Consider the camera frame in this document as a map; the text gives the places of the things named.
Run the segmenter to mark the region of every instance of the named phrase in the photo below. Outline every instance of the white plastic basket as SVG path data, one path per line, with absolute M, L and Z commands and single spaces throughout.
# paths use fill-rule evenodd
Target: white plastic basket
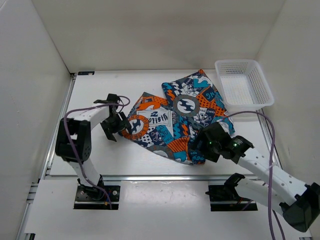
M 255 60 L 218 60 L 214 65 L 229 113 L 256 111 L 274 104 L 274 96 Z

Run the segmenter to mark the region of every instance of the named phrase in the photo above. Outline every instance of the perforated basket bottom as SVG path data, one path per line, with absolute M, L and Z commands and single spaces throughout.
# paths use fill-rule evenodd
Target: perforated basket bottom
M 232 105 L 255 104 L 248 79 L 243 76 L 221 76 L 226 101 Z

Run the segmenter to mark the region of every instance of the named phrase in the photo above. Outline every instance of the patterned fabric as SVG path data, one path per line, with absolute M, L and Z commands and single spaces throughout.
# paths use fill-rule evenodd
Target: patterned fabric
M 172 110 L 187 117 L 194 129 L 221 122 L 229 134 L 235 133 L 233 123 L 224 118 L 227 110 L 220 93 L 202 69 L 176 81 L 164 82 L 162 88 Z
M 202 154 L 189 148 L 198 131 L 193 129 L 187 117 L 172 111 L 166 99 L 144 92 L 134 104 L 128 120 L 131 133 L 123 130 L 120 133 L 123 137 L 184 164 L 205 163 Z

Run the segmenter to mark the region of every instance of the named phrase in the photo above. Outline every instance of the purple cable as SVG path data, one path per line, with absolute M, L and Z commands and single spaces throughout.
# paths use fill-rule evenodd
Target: purple cable
M 65 129 L 65 133 L 66 133 L 66 136 L 69 140 L 69 143 L 71 145 L 71 148 L 73 150 L 73 153 L 75 155 L 75 158 L 80 166 L 80 169 L 81 169 L 81 173 L 83 175 L 83 178 L 91 185 L 93 186 L 94 188 L 96 189 L 99 189 L 100 191 L 102 191 L 104 193 L 104 195 L 106 196 L 106 199 L 107 201 L 109 202 L 110 204 L 110 209 L 112 209 L 112 204 L 111 204 L 111 199 L 109 197 L 109 194 L 107 193 L 107 191 L 105 189 L 103 189 L 102 187 L 100 186 L 97 186 L 95 185 L 90 179 L 88 179 L 86 173 L 85 173 L 85 170 L 84 170 L 84 167 L 82 166 L 82 162 L 80 160 L 80 157 L 79 157 L 79 154 L 78 154 L 78 151 L 76 149 L 76 146 L 74 144 L 74 142 L 72 141 L 72 138 L 71 138 L 71 135 L 70 135 L 70 131 L 69 131 L 69 128 L 68 128 L 68 125 L 67 125 L 67 117 L 69 114 L 71 113 L 74 113 L 74 112 L 80 112 L 80 111 L 88 111 L 88 110 L 92 110 L 92 109 L 96 109 L 96 108 L 102 108 L 102 107 L 107 107 L 107 106 L 121 106 L 121 107 L 125 107 L 125 106 L 128 106 L 130 104 L 130 99 L 126 96 L 118 96 L 119 98 L 124 98 L 124 99 L 127 99 L 128 100 L 128 103 L 126 104 L 119 104 L 119 103 L 107 103 L 107 104 L 101 104 L 101 105 L 98 105 L 98 106 L 91 106 L 91 107 L 85 107 L 85 108 L 78 108 L 78 109 L 73 109 L 73 110 L 70 110 L 68 111 L 65 115 L 64 115 L 64 118 L 63 118 L 63 125 L 64 125 L 64 129 Z
M 270 166 L 270 168 L 269 168 L 269 181 L 268 181 L 268 221 L 269 221 L 269 228 L 270 228 L 270 233 L 271 233 L 272 240 L 276 240 L 274 227 L 273 227 L 273 224 L 272 224 L 272 209 L 271 209 L 272 174 L 273 174 L 273 168 L 272 168 L 273 160 L 272 160 L 272 157 L 273 157 L 273 153 L 274 153 L 274 149 L 275 149 L 276 130 L 275 130 L 275 127 L 274 127 L 271 119 L 268 116 L 264 115 L 263 113 L 260 113 L 260 112 L 257 112 L 257 111 L 239 111 L 239 112 L 233 113 L 233 114 L 231 114 L 229 116 L 226 116 L 226 118 L 230 118 L 230 117 L 238 115 L 238 114 L 246 114 L 246 113 L 257 114 L 257 115 L 260 115 L 260 116 L 264 117 L 270 123 L 271 129 L 272 129 L 272 142 L 271 142 L 270 156 L 269 156 L 269 166 Z M 282 226 L 280 224 L 280 221 L 279 221 L 279 219 L 277 219 L 277 217 L 276 217 L 276 220 L 277 220 L 277 223 L 279 225 L 279 228 L 280 228 L 280 231 L 281 231 L 281 234 L 282 234 L 282 238 L 285 240 L 285 234 L 284 234 L 283 228 L 282 228 Z

